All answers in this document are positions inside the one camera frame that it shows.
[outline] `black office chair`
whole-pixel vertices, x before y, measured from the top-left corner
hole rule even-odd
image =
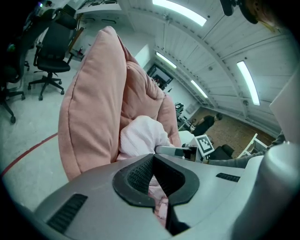
[[[15,123],[16,118],[13,111],[6,103],[6,99],[13,96],[22,96],[25,99],[23,91],[10,92],[7,89],[7,83],[17,83],[24,75],[24,66],[26,66],[26,53],[31,48],[34,41],[41,35],[53,22],[55,22],[61,15],[61,8],[50,9],[46,11],[40,20],[35,22],[23,35],[15,41],[15,51],[8,52],[5,56],[6,64],[0,76],[0,104],[11,115],[11,123]]]
[[[43,76],[42,79],[30,82],[28,84],[28,90],[31,89],[31,85],[36,83],[44,83],[39,100],[43,100],[43,92],[47,85],[51,84],[61,89],[61,95],[64,95],[64,89],[61,84],[61,79],[52,78],[53,73],[63,73],[70,70],[69,63],[73,57],[70,54],[68,62],[64,61],[65,54],[68,50],[68,46],[74,31],[76,29],[76,20],[66,13],[62,13],[60,18],[49,27],[42,44],[37,45],[37,51],[34,58],[34,66],[37,66],[41,71],[48,73],[48,76]]]

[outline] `pink pillow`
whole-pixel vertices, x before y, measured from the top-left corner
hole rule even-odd
[[[112,27],[99,32],[63,99],[60,156],[69,180],[115,161],[130,53]]]
[[[165,95],[146,72],[136,63],[127,62],[120,131],[138,116],[156,120]]]
[[[177,128],[175,105],[172,101],[172,98],[167,94],[165,94],[165,98],[158,111],[157,121],[163,125],[171,144],[173,144],[175,147],[181,148],[181,142]]]

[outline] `white cloth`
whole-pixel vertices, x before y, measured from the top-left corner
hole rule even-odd
[[[121,130],[120,154],[117,161],[144,154],[154,154],[156,146],[173,147],[160,122],[147,116],[139,116]],[[154,198],[155,215],[165,226],[168,199],[154,176],[149,184],[148,196]]]
[[[160,122],[147,116],[139,116],[121,131],[117,161],[154,154],[156,146],[173,145]]]

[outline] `white wall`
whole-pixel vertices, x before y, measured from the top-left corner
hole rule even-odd
[[[166,87],[164,92],[171,96],[174,104],[180,102],[184,105],[184,110],[181,115],[185,116],[187,119],[190,119],[200,107],[198,101],[176,79],[173,79],[169,83],[169,85]],[[196,105],[196,108],[193,113],[188,114],[186,112],[186,108],[188,108],[190,104]]]
[[[78,50],[82,46],[82,51],[86,52],[90,48],[90,45],[94,43],[99,30],[109,26],[109,24],[101,21],[95,21],[88,22],[86,24],[83,23],[82,26],[85,29],[76,41],[73,48]],[[113,25],[112,27],[116,30],[123,44],[130,51],[130,53],[136,57],[141,67],[144,67],[152,58],[154,37],[144,33],[134,32],[133,29],[119,24]]]

